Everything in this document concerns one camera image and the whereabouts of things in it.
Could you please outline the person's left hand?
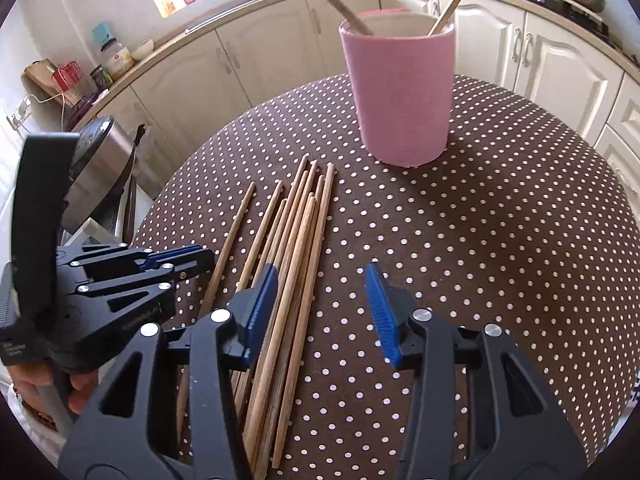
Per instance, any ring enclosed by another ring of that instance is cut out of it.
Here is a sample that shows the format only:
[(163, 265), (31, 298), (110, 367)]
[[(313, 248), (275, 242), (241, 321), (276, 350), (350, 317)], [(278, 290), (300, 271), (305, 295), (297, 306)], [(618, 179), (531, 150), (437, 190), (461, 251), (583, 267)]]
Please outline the person's left hand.
[[(63, 410), (55, 408), (54, 414), (51, 414), (50, 407), (52, 402), (47, 401), (41, 395), (44, 388), (53, 386), (55, 378), (53, 363), (48, 359), (44, 359), (9, 365), (6, 369), (16, 392), (26, 404), (38, 412), (41, 417), (47, 417), (51, 422), (54, 422), (56, 428), (60, 428), (58, 413), (63, 413)], [(96, 370), (70, 375), (70, 393), (66, 398), (66, 411), (80, 415), (93, 391), (96, 390), (98, 383), (99, 374)]]

